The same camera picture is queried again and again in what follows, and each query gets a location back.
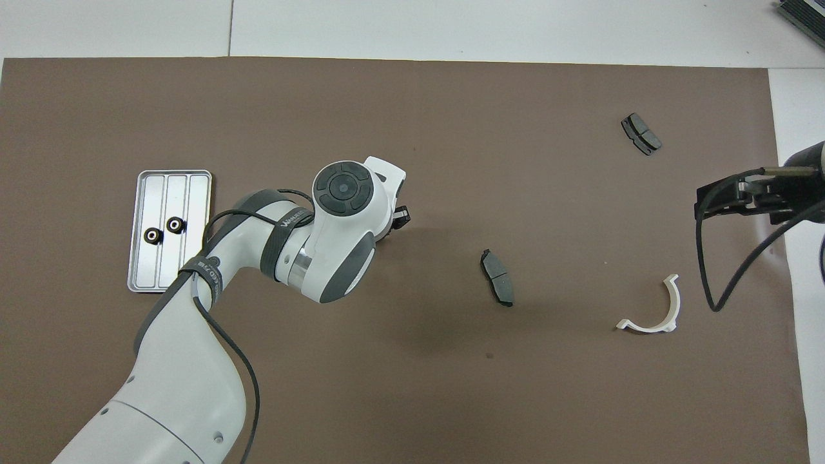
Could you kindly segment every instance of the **brown surface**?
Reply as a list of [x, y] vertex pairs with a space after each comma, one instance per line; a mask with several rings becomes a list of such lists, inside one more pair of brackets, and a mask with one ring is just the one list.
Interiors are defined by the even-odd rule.
[[[125, 285], [140, 171], [209, 169], [217, 211], [368, 155], [407, 170], [413, 222], [354, 294], [315, 305], [250, 269], [215, 308], [261, 379], [250, 462], [808, 460], [782, 244], [712, 314], [692, 236], [698, 186], [776, 164], [765, 70], [7, 59], [3, 461], [54, 457], [132, 367], [157, 299]], [[707, 223], [717, 293], [770, 229]], [[660, 321], [672, 272], [675, 332], [612, 329]]]

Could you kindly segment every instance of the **curved white part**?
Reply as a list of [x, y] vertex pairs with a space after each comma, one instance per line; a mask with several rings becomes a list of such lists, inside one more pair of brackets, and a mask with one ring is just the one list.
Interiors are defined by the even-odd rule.
[[646, 334], [653, 334], [655, 332], [672, 332], [676, 328], [676, 317], [679, 315], [679, 309], [681, 308], [679, 289], [676, 287], [677, 278], [679, 278], [679, 274], [671, 274], [664, 280], [664, 284], [667, 287], [667, 292], [670, 293], [671, 296], [671, 308], [667, 312], [667, 317], [665, 317], [665, 320], [648, 329], [639, 327], [629, 319], [622, 319], [616, 327], [619, 329], [630, 328], [636, 330], [637, 332], [645, 332]]

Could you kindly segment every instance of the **metal tray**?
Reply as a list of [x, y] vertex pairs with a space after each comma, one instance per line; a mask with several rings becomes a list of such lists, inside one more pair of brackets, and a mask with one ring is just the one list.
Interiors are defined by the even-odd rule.
[[[200, 251], [200, 238], [209, 219], [212, 174], [202, 169], [143, 171], [138, 176], [134, 200], [132, 241], [129, 253], [131, 291], [162, 292], [177, 276], [177, 270]], [[186, 228], [174, 234], [167, 220], [182, 218]], [[144, 239], [146, 229], [163, 232], [158, 244]]]

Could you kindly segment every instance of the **white floor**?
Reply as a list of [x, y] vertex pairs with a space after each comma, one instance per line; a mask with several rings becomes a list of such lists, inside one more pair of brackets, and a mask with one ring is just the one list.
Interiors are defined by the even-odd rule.
[[[769, 68], [780, 161], [825, 140], [825, 49], [771, 0], [0, 0], [0, 60], [227, 54]], [[786, 238], [815, 464], [825, 464], [823, 233], [802, 224]]]

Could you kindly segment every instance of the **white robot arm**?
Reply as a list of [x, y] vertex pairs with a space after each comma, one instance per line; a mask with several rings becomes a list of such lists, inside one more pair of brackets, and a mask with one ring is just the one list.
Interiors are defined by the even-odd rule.
[[314, 220], [277, 191], [239, 201], [150, 312], [125, 384], [54, 462], [222, 462], [243, 427], [246, 400], [207, 311], [245, 267], [321, 303], [348, 294], [375, 242], [409, 219], [406, 208], [396, 211], [405, 177], [372, 157], [332, 163], [313, 182]]

